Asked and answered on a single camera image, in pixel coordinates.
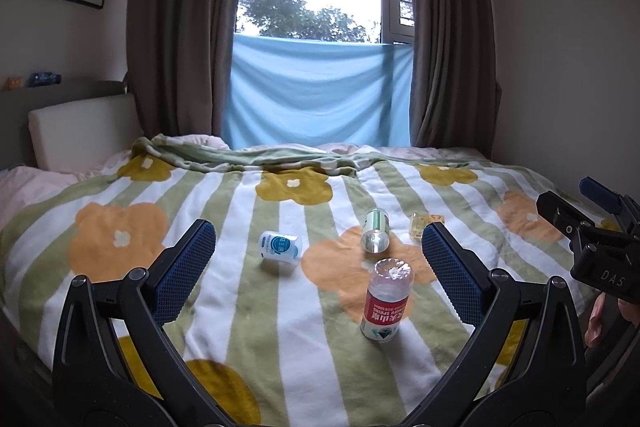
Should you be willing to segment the person's right hand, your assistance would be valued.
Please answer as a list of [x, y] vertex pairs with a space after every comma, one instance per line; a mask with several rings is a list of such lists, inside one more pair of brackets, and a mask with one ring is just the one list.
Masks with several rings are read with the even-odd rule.
[[637, 327], [640, 323], [640, 308], [633, 303], [627, 303], [627, 301], [606, 295], [601, 293], [596, 301], [593, 303], [587, 329], [584, 335], [585, 345], [588, 348], [593, 348], [600, 343], [603, 336], [604, 322], [611, 315], [608, 305], [613, 301], [617, 303], [618, 312], [624, 318], [625, 321]]

